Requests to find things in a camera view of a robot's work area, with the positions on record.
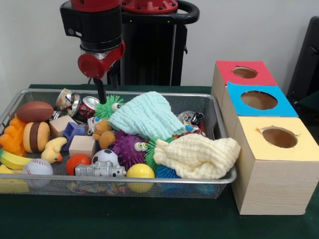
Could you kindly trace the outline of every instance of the table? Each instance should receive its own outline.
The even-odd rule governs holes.
[[[93,85],[30,87],[95,89]],[[210,87],[120,86],[119,90],[210,94]],[[319,238],[319,187],[304,216],[241,216],[230,185],[217,200],[0,195],[0,205],[3,239]]]

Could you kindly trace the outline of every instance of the stacked boxes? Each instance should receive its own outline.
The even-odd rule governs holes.
[[[218,61],[212,94],[242,146],[232,184],[242,215],[302,215],[319,180],[319,147],[262,62]]]

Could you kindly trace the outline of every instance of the wire mesh basket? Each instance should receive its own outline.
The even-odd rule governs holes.
[[[0,117],[0,132],[8,125],[16,110],[31,101],[44,101],[52,106],[61,90],[28,89],[19,92]],[[73,91],[82,98],[97,97],[96,91]],[[137,92],[106,92],[119,95],[125,102],[141,94]],[[168,100],[175,115],[184,111],[203,113],[206,136],[210,139],[226,137],[217,100],[205,94],[162,93]],[[211,198],[216,199],[228,183],[236,179],[233,167],[218,180],[162,179],[162,178],[100,178],[88,176],[68,176],[65,164],[69,158],[62,153],[63,161],[52,164],[53,175],[0,174],[0,193],[32,195],[86,195],[86,196],[122,196],[152,198]],[[27,157],[40,158],[40,154]]]

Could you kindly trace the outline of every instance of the red ball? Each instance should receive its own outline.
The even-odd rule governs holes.
[[[21,106],[16,116],[23,122],[44,122],[53,115],[53,107],[46,102],[32,101]]]
[[[73,157],[70,157],[70,159],[66,162],[66,172],[69,175],[75,175],[74,169],[79,164],[90,165],[91,159],[84,154],[78,154]]]

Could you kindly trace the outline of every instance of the mint green towel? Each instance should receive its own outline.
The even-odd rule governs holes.
[[[168,101],[157,92],[147,92],[127,102],[109,118],[115,130],[139,134],[146,139],[166,140],[184,132]]]

